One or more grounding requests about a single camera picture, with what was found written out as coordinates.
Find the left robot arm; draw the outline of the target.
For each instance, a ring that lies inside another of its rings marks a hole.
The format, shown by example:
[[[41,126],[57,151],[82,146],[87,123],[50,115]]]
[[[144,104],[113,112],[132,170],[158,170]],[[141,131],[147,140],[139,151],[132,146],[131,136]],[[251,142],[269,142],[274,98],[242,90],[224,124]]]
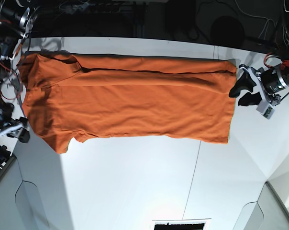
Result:
[[[272,18],[264,16],[249,14],[240,8],[238,1],[235,1],[235,4],[243,15],[251,18],[264,19],[266,21],[258,37],[245,35],[245,39],[258,44],[263,44],[267,49],[271,50],[271,52],[266,54],[264,58],[264,65],[268,70],[275,69],[275,67],[267,64],[269,58],[274,57],[282,61],[281,68],[283,68],[285,74],[281,75],[279,80],[273,80],[272,85],[275,85],[277,82],[282,83],[285,77],[289,77],[289,0],[283,0],[281,2],[282,9],[280,10],[278,21],[274,21]],[[287,92],[287,94],[283,96],[277,104],[282,102],[288,95],[289,92]]]

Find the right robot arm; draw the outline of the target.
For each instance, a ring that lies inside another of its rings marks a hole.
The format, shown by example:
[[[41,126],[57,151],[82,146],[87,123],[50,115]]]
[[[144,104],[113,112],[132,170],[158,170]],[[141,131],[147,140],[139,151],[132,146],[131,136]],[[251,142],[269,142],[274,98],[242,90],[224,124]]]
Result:
[[[38,7],[34,0],[0,1],[0,138],[7,136],[27,142],[27,119],[13,119],[13,102],[23,91],[13,61],[30,38]]]

